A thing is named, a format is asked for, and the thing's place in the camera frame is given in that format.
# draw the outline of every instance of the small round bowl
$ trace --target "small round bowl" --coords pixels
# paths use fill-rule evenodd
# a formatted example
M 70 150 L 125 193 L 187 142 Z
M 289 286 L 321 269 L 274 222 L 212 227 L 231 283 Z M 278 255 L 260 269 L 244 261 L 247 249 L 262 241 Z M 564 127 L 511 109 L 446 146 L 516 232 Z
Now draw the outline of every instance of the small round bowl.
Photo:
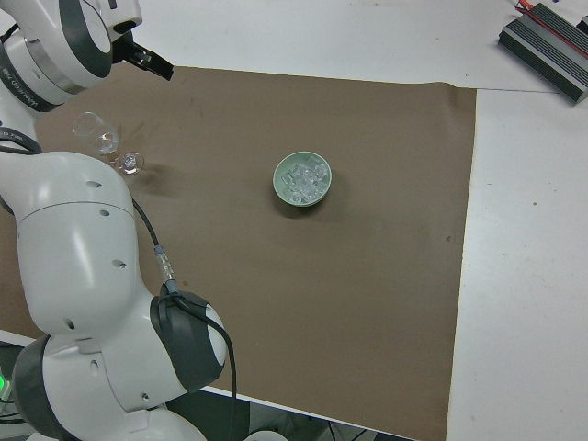
M 288 198 L 285 196 L 284 192 L 287 189 L 287 185 L 282 180 L 282 176 L 294 165 L 304 164 L 311 157 L 327 166 L 327 188 L 325 188 L 322 194 L 312 202 L 297 204 L 295 202 L 288 200 Z M 279 196 L 279 198 L 289 205 L 293 205 L 294 207 L 310 207 L 311 205 L 316 204 L 324 198 L 324 195 L 327 194 L 329 188 L 331 187 L 332 178 L 333 174 L 331 172 L 331 167 L 322 156 L 313 152 L 296 152 L 282 159 L 280 163 L 277 165 L 276 170 L 274 170 L 274 190 L 276 191 L 276 194 Z

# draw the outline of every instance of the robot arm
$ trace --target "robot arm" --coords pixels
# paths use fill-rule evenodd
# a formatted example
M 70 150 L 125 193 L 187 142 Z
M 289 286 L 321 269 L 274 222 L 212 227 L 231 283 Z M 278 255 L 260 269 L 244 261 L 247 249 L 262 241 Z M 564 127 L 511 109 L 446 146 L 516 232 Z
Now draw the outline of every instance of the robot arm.
M 19 27 L 0 44 L 0 197 L 17 223 L 31 317 L 47 334 L 15 367 L 21 415 L 57 439 L 202 440 L 162 405 L 220 375 L 221 319 L 172 278 L 159 297 L 147 291 L 122 178 L 87 156 L 38 154 L 34 131 L 44 112 L 107 76 L 120 32 L 130 48 L 121 59 L 161 68 L 129 41 L 138 4 L 0 0 L 0 8 Z

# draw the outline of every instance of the transparent glass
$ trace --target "transparent glass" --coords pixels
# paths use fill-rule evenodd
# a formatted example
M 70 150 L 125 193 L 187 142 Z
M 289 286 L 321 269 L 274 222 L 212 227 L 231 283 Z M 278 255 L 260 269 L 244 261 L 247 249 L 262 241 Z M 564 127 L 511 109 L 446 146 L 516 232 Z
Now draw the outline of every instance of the transparent glass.
M 72 125 L 73 134 L 94 155 L 101 157 L 125 175 L 141 171 L 145 160 L 139 152 L 118 153 L 119 134 L 114 125 L 94 112 L 77 116 Z

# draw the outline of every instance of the brown mat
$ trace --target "brown mat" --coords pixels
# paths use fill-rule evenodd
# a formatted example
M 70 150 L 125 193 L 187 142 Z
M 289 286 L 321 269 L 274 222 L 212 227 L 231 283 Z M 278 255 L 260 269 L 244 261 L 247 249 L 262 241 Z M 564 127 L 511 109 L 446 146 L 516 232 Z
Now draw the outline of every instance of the brown mat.
M 84 110 L 119 126 L 123 152 L 144 153 L 130 191 L 181 288 L 224 320 L 240 393 L 445 439 L 474 90 L 193 68 L 167 83 L 120 66 L 40 123 L 43 148 L 82 151 L 71 122 Z M 287 206 L 271 185 L 277 163 L 298 150 L 334 170 L 330 193 L 310 209 Z M 5 214 L 0 232 L 0 327 L 35 335 Z M 228 374 L 215 386 L 229 390 Z

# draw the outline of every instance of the white table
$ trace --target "white table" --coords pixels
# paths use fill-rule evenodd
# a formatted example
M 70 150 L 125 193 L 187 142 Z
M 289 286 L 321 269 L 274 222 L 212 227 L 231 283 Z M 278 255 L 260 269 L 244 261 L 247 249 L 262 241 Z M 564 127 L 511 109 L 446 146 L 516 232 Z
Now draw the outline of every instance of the white table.
M 179 65 L 482 89 L 448 441 L 588 434 L 588 103 L 496 46 L 514 3 L 142 0 L 135 30 Z

